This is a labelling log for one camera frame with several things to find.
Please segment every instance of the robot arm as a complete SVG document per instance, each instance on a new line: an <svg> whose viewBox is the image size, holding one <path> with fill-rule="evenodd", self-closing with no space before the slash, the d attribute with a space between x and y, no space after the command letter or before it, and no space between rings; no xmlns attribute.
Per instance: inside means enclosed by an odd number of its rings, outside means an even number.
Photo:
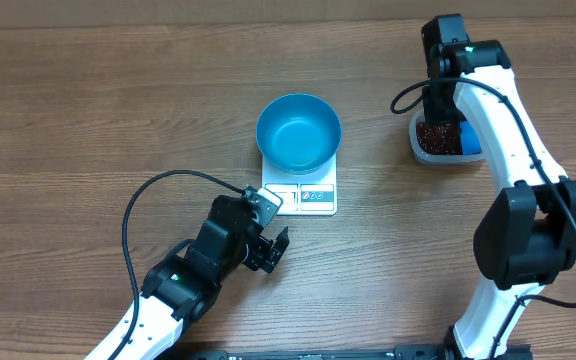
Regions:
<svg viewBox="0 0 576 360"><path fill-rule="evenodd" d="M515 119L497 95L471 83L430 81L423 89L426 122L468 121L495 184L497 198L474 236L482 276L448 340L457 359L489 359L493 348L495 357L506 353L508 337L528 303L517 305L517 299L539 294L576 259L576 236L555 205L551 186L533 164L517 121L526 129L545 176L567 202L575 222L576 181L568 180L539 139L498 41L471 42L458 14L436 17L423 27L422 39L431 80L458 78L488 85L508 98L520 118ZM536 219L537 210L546 217ZM497 339L513 307L516 312Z"/></svg>
<svg viewBox="0 0 576 360"><path fill-rule="evenodd" d="M146 275L137 326L116 359L154 359L171 347L213 306L221 282L239 264L271 273L288 247L288 228L275 242L261 232L281 204L281 198L272 192L252 187L239 199L217 197L184 257L176 253L189 241L180 243ZM128 331L133 306L86 359L111 356Z"/></svg>

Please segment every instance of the blue bowl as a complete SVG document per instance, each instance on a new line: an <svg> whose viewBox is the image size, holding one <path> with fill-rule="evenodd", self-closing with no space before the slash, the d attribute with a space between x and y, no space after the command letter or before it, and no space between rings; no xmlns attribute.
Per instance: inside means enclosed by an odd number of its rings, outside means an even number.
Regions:
<svg viewBox="0 0 576 360"><path fill-rule="evenodd" d="M330 105L308 94L268 104L257 122L257 145L274 165L293 174L322 167L339 149L341 121Z"/></svg>

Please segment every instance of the black wire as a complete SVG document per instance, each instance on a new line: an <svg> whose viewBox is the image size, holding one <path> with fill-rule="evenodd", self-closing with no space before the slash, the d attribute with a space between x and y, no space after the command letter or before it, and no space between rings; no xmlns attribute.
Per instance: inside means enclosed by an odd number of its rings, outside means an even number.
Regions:
<svg viewBox="0 0 576 360"><path fill-rule="evenodd" d="M528 149L528 154L530 156L530 159L533 162L535 169L537 170L537 173L539 173L539 176L541 177L541 179L552 190L552 193L553 193L553 196L555 197L555 201L557 202L557 205L559 205L559 207L561 208L561 211L563 211L564 215L566 216L566 219L568 220L568 223L570 224L573 232L576 235L575 219L573 218L572 214L570 213L570 209L568 208L568 205L566 204L564 199L561 197L561 194L559 194L559 192L555 188L555 185L552 183L552 181L550 181L550 178L548 177L548 175L544 171L542 164L541 164L541 160L539 160L539 158L537 157L537 154L536 154L535 149L532 145L532 142L530 141L530 137L528 136L528 132L526 131L526 127L524 126L524 123L521 121L521 117L519 116L517 109L515 109L515 107L512 105L512 103L510 102L508 97L503 95L502 93L500 93L497 89L495 89L489 85L486 85L482 82L479 82L476 80L471 80L471 79L466 79L466 78L429 79L429 80L425 80L425 81L419 82L417 84L414 84L412 86L409 86L406 89L404 89L401 93L399 93L399 95L397 95L392 100L392 103L390 104L390 111L392 111L394 114L403 114L405 112L410 111L417 104L419 104L419 102L421 102L421 100L423 99L423 95L420 96L419 98L417 98L417 100L415 100L410 106L407 106L401 110L395 109L395 105L397 104L397 102L402 97L404 97L409 92L411 92L415 89L418 89L420 87L430 85L432 83L437 83L437 84L466 83L466 84L474 85L476 87L484 89L484 90L488 91L489 93L495 95L497 98L499 98L500 102L502 102L502 103L504 103L504 105L506 105L506 107L508 108L508 110L512 114L513 118L515 119L515 122L517 123L517 127L519 128L519 132L521 133L521 137L523 138L523 140L526 144L526 148ZM495 358L495 352L497 350L497 346L499 346L499 342L501 341L501 338L503 337L504 333L506 332L506 329L510 325L512 318L515 316L515 313L517 312L517 309L519 309L519 306L526 306L525 302L527 300L538 300L538 301L543 301L545 303L559 306L559 307L563 307L563 308L576 309L576 302L566 302L566 301L556 300L556 299L549 298L549 297L542 296L542 295L523 295L523 296L517 297L517 300L515 301L513 306L510 308L508 315L506 315L504 322L502 323L501 327L499 328L499 331L497 332L497 336L495 336L495 338L493 339L493 346L490 350L489 360L493 360Z"/></svg>
<svg viewBox="0 0 576 360"><path fill-rule="evenodd" d="M110 355L110 357L108 358L109 360L115 359L119 355L121 350L124 348L124 346L126 346L128 341L130 340L130 337L132 336L132 332L135 330L135 326L137 325L137 318L139 315L139 287L137 286L137 279L135 277L135 270L132 268L132 261L130 260L130 253L128 251L127 233L128 233L128 218L130 217L130 211L132 210L133 205L135 205L135 201L137 201L137 198L139 197L139 195L141 195L141 193L144 190L146 190L146 188L148 186L152 185L152 183L154 183L157 180L161 180L165 177L172 176L172 175L198 176L198 177L204 178L206 180L210 180L210 181L212 181L216 184L219 184L219 185L221 185L221 186L223 186L229 190L232 190L234 192L240 193L242 195L244 194L244 190L242 190L242 189L236 188L236 187L228 184L227 182L221 181L221 180L214 178L210 175L206 175L204 173L201 173L199 171L194 171L194 170L170 170L170 171L166 171L165 173L162 173L162 174L159 174L157 176L152 177L150 180L146 181L143 185L141 185L141 187L139 187L139 189L135 192L135 194L130 199L130 202L128 202L128 206L126 207L126 212L124 213L124 220L123 220L123 223L121 224L121 246L124 249L124 259L126 260L126 267L128 268L128 277L130 277L130 285L132 286L132 297L133 297L133 304L134 304L133 311L132 311L132 320L130 320L130 326L128 327L128 331L126 332L126 335L124 335L124 338L119 343L119 346L117 346L117 349L115 349L115 351Z"/></svg>

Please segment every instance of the clear plastic container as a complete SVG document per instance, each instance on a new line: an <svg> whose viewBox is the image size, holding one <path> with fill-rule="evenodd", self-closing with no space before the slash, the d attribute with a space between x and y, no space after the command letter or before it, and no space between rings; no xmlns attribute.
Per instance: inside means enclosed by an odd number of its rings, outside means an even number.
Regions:
<svg viewBox="0 0 576 360"><path fill-rule="evenodd" d="M459 165L471 162L481 161L484 159L483 153L472 155L430 155L421 149L417 141L417 124L424 122L424 109L421 109L413 115L410 120L410 146L415 155L415 159L423 165Z"/></svg>

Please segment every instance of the wooden table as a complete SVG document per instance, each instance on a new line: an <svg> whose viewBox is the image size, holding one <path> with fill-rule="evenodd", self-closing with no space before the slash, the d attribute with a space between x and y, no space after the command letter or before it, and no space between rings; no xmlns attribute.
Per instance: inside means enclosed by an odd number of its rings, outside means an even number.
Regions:
<svg viewBox="0 0 576 360"><path fill-rule="evenodd" d="M267 235L287 225L292 242L276 272L238 269L183 342L440 342L477 283L472 234L494 189L485 165L417 164L412 114L389 113L425 78L424 22L0 31L0 359L87 354L131 301L120 223L133 192L175 168L259 186L257 116L293 92L342 118L339 212L277 218ZM502 42L544 143L576 179L576 18L467 27ZM129 231L139 279L196 236L219 194L195 178L144 194ZM545 293L576 299L576 266ZM511 341L538 359L576 358L576 310L531 304Z"/></svg>

